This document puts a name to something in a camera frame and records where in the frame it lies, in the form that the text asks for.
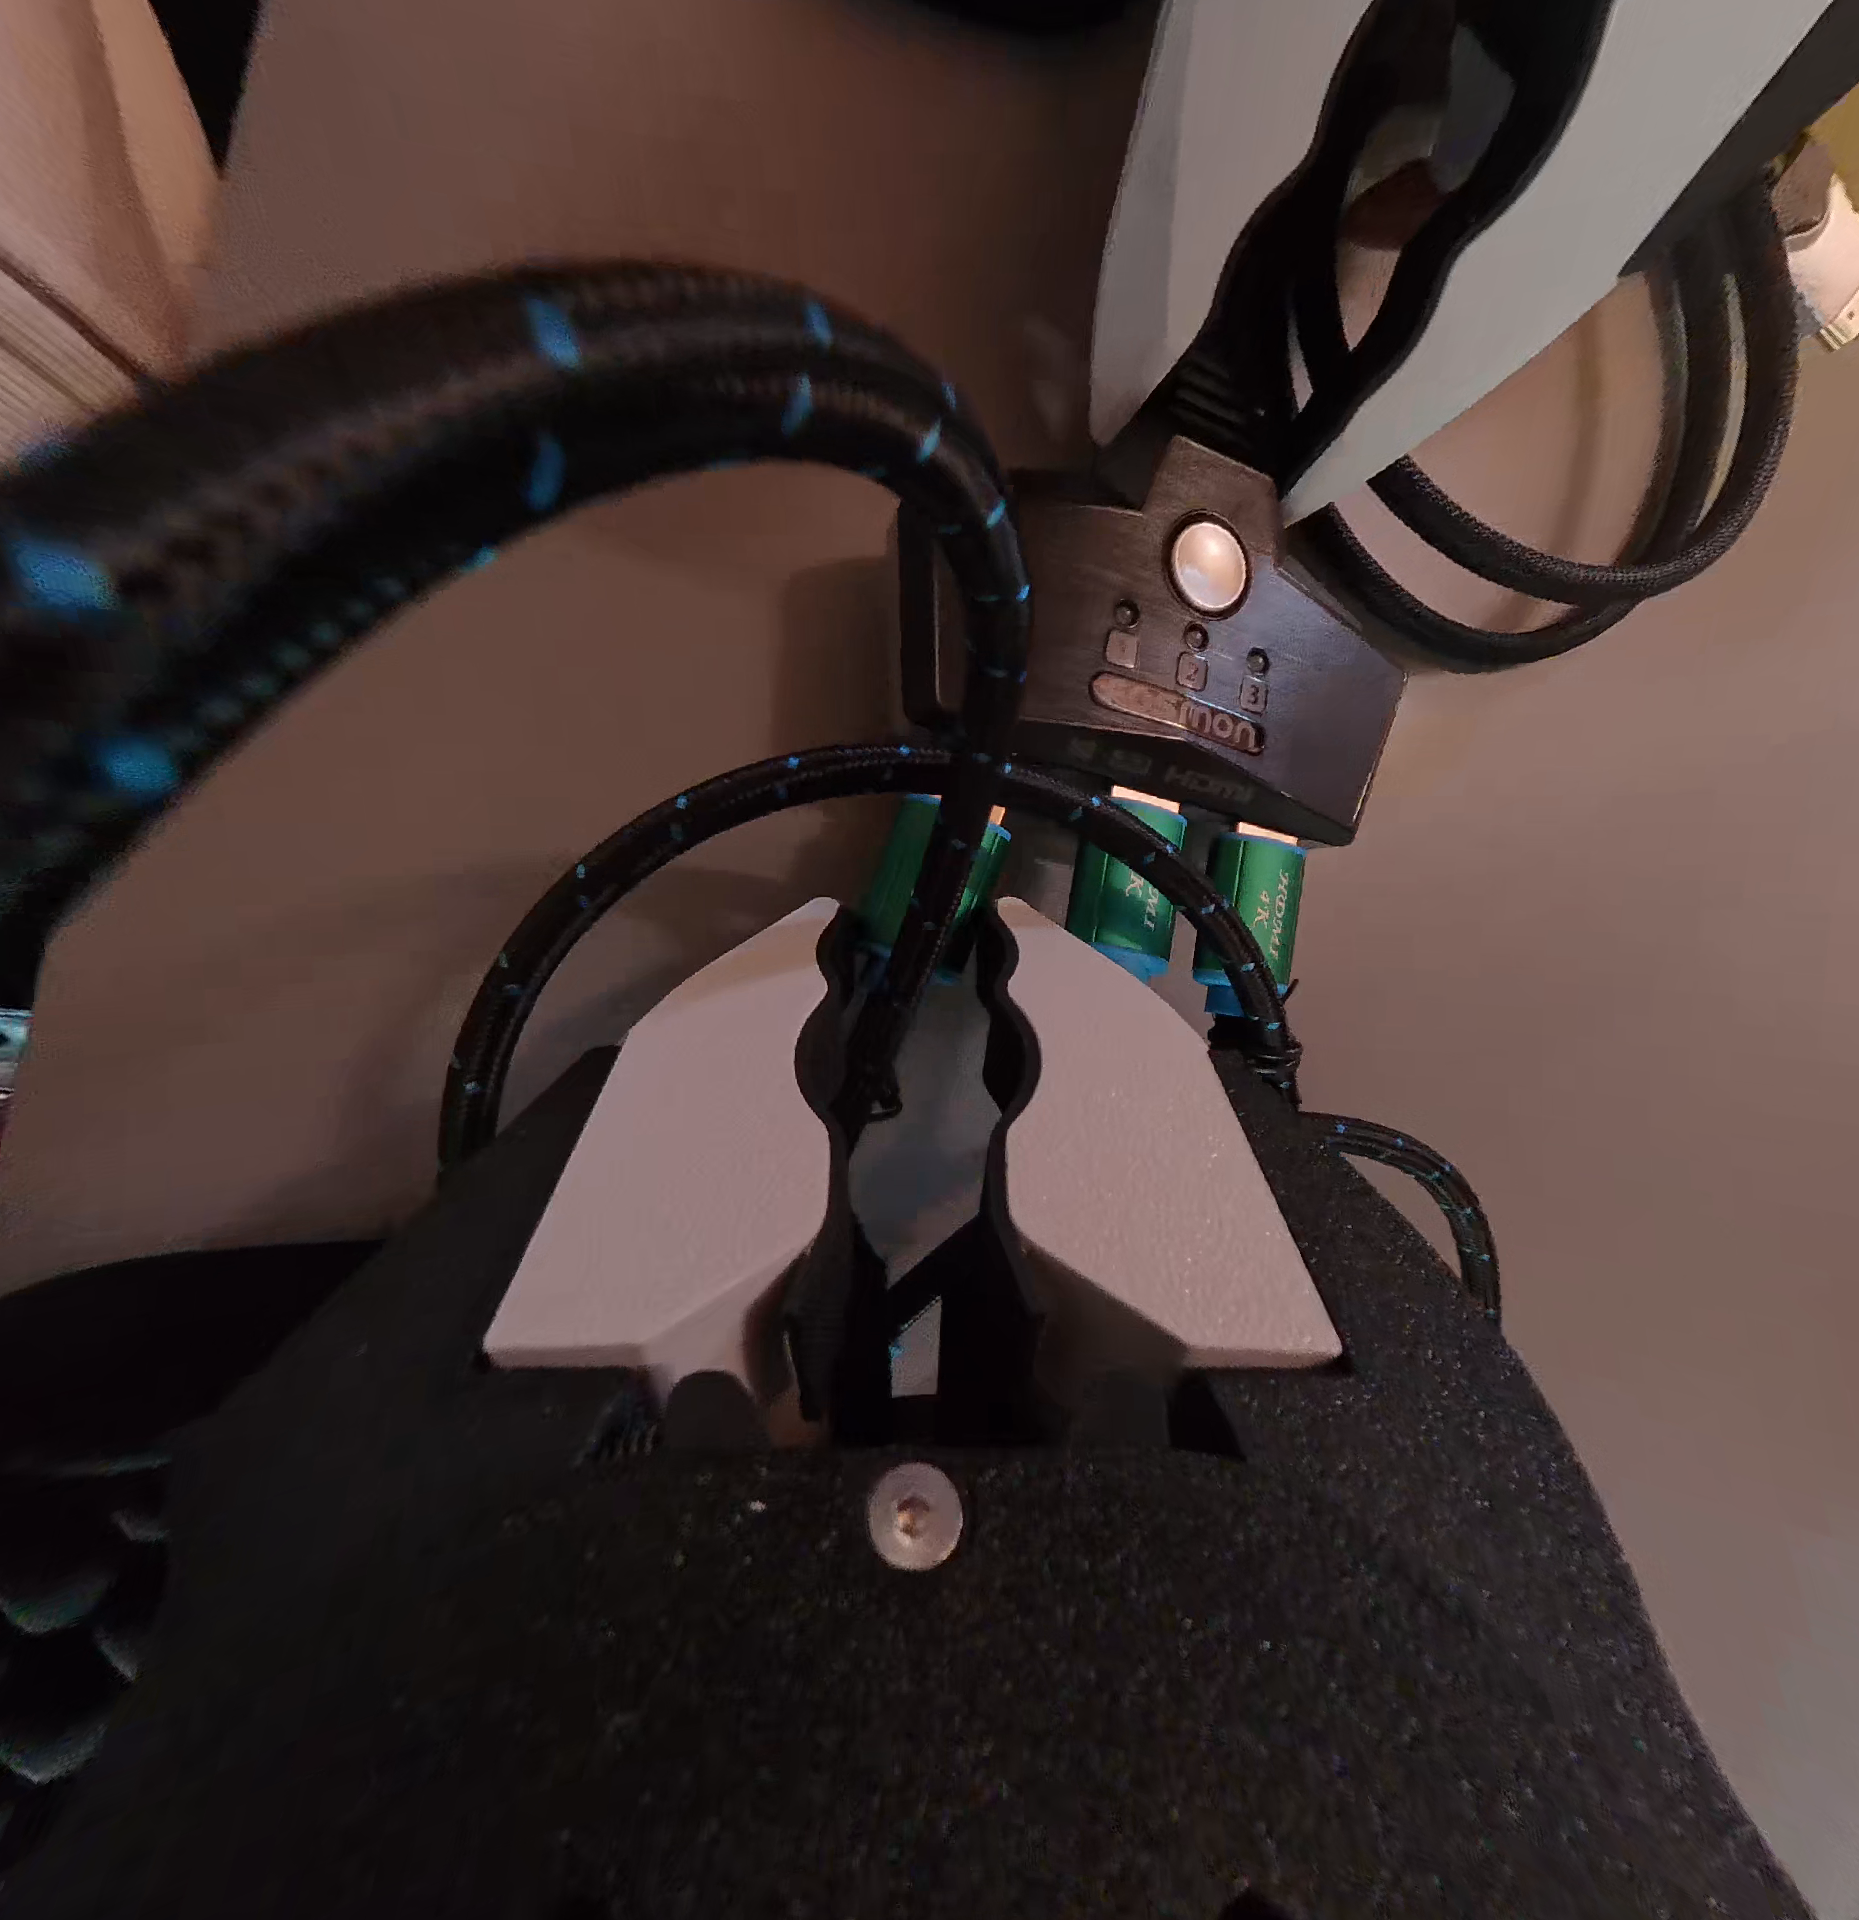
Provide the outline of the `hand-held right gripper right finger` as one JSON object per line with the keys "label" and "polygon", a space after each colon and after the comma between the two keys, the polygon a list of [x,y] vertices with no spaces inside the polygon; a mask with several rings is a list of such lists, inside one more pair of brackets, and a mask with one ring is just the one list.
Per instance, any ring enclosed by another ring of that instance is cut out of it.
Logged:
{"label": "hand-held right gripper right finger", "polygon": [[1309,1374],[1342,1340],[1204,1041],[1036,906],[975,931],[996,1108],[944,1242],[944,1432],[1038,1441],[1108,1377]]}

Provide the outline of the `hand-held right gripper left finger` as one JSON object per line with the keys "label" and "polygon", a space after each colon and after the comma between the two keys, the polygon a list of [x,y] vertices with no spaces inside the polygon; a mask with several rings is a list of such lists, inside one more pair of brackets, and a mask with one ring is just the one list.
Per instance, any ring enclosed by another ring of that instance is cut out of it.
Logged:
{"label": "hand-held right gripper left finger", "polygon": [[494,1369],[627,1369],[660,1399],[718,1374],[841,1424],[857,1280],[829,1108],[854,947],[811,898],[632,1023],[484,1328]]}

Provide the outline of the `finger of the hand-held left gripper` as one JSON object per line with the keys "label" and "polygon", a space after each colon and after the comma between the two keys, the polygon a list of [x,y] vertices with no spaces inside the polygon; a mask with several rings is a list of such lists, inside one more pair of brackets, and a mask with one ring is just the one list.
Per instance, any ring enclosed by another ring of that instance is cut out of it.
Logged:
{"label": "finger of the hand-held left gripper", "polygon": [[1283,516],[1342,499],[1597,304],[1791,59],[1821,58],[1826,19],[1847,36],[1847,5],[1614,5],[1553,148],[1444,268],[1406,354],[1302,467]]}
{"label": "finger of the hand-held left gripper", "polygon": [[1164,5],[1090,320],[1099,457],[1149,445],[1233,297],[1302,291],[1304,252],[1411,247],[1411,5]]}

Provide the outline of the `grey desk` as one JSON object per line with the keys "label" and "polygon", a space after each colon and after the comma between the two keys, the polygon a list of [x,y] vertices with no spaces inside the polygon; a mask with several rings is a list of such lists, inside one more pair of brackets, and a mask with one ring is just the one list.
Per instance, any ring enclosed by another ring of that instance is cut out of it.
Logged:
{"label": "grey desk", "polygon": [[582,1087],[421,1217],[504,925],[666,775],[871,732],[873,490],[732,472],[438,587],[50,949],[0,1300],[384,1252],[177,1462],[158,1704],[0,1911],[1859,1915],[1859,367],[1738,556],[1566,662],[1411,683],[1309,885],[1305,1096],[1485,1191],[1476,1384],[1403,1182],[1276,1153],[1397,1358],[1233,1393],[1247,1460],[988,1466],[939,1575],[846,1480],[586,1460],[463,1500],[416,1393]]}

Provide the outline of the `black wrist rest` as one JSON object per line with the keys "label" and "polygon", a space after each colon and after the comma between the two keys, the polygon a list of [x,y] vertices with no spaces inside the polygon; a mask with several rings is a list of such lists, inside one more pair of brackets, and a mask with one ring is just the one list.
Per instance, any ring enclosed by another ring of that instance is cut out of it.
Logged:
{"label": "black wrist rest", "polygon": [[378,1249],[162,1253],[0,1297],[0,1906],[146,1666],[174,1432]]}

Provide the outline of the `person's white hoodie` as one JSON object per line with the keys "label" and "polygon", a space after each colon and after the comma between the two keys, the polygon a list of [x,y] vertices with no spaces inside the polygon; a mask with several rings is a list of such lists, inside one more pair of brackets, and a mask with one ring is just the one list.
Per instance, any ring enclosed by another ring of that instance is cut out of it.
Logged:
{"label": "person's white hoodie", "polygon": [[216,196],[147,2],[0,2],[0,469],[185,365]]}

